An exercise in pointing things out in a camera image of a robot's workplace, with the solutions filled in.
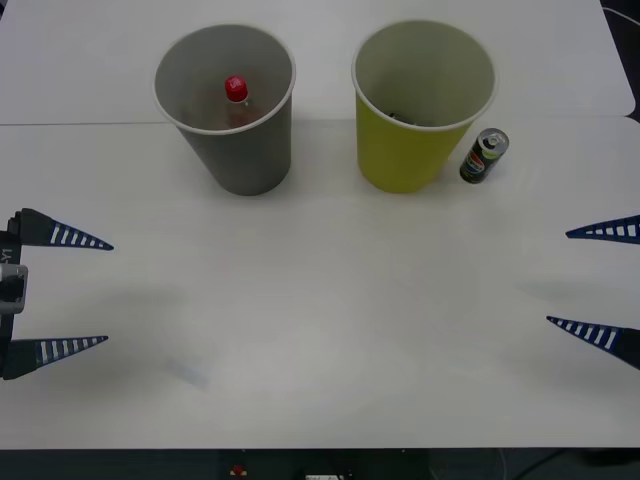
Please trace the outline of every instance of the bottle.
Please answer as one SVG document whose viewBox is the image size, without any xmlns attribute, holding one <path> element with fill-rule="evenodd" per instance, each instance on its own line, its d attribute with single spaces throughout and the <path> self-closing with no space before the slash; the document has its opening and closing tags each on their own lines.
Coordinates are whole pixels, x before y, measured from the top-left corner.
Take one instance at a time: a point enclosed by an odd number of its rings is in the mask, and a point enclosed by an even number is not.
<svg viewBox="0 0 640 480">
<path fill-rule="evenodd" d="M 260 115 L 249 99 L 249 90 L 244 78 L 233 75 L 224 82 L 227 92 L 227 125 L 238 128 L 255 122 Z"/>
</svg>

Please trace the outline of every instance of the white table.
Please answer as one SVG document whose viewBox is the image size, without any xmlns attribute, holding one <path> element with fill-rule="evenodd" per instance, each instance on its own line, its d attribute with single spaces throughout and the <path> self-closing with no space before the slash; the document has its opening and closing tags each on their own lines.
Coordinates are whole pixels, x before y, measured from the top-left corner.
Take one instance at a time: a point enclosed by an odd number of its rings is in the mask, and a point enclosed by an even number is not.
<svg viewBox="0 0 640 480">
<path fill-rule="evenodd" d="M 0 124 L 162 121 L 150 90 L 161 54 L 186 32 L 232 21 L 289 45 L 298 118 L 353 118 L 356 46 L 405 18 L 452 22 L 484 42 L 501 74 L 499 111 L 634 108 L 599 0 L 15 0 L 0 24 Z"/>
<path fill-rule="evenodd" d="M 457 174 L 474 134 L 512 147 Z M 0 218 L 116 246 L 26 248 L 16 338 L 108 342 L 0 385 L 0 448 L 631 447 L 640 372 L 545 320 L 638 327 L 637 247 L 564 232 L 638 212 L 640 127 L 489 115 L 417 195 L 371 187 L 352 121 L 298 121 L 261 197 L 170 125 L 1 127 Z"/>
</svg>

